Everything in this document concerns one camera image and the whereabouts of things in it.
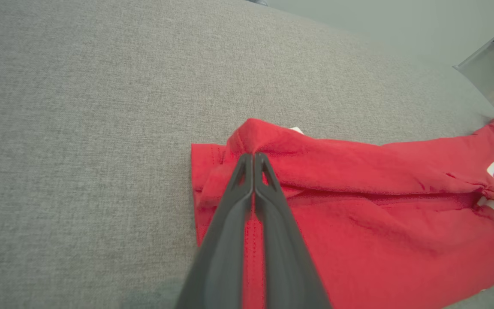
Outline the red shorts with white stripes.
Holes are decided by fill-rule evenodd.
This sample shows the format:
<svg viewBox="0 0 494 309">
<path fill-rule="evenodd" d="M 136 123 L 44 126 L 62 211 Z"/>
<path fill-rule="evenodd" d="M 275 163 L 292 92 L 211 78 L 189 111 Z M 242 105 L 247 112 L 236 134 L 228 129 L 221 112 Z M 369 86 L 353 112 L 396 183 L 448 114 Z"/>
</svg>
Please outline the red shorts with white stripes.
<svg viewBox="0 0 494 309">
<path fill-rule="evenodd" d="M 335 308 L 440 309 L 494 285 L 494 121 L 382 146 L 249 119 L 191 147 L 198 243 L 243 153 L 266 153 Z"/>
</svg>

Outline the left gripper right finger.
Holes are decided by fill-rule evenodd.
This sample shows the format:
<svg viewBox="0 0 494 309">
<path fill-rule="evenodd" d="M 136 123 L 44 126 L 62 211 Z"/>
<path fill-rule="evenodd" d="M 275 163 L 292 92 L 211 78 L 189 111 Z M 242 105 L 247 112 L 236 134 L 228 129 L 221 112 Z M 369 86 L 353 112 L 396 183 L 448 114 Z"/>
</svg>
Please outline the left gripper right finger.
<svg viewBox="0 0 494 309">
<path fill-rule="evenodd" d="M 331 309 L 269 158 L 261 152 L 253 157 L 253 189 L 263 227 L 266 309 Z"/>
</svg>

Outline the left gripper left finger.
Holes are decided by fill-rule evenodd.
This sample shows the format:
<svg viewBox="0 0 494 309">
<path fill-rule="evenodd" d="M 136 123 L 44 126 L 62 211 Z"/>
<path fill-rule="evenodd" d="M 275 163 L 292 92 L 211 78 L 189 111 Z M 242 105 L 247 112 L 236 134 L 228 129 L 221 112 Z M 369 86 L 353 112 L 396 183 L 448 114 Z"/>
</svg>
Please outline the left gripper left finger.
<svg viewBox="0 0 494 309">
<path fill-rule="evenodd" d="M 241 155 L 174 309 L 242 309 L 245 223 L 254 191 L 253 157 Z"/>
</svg>

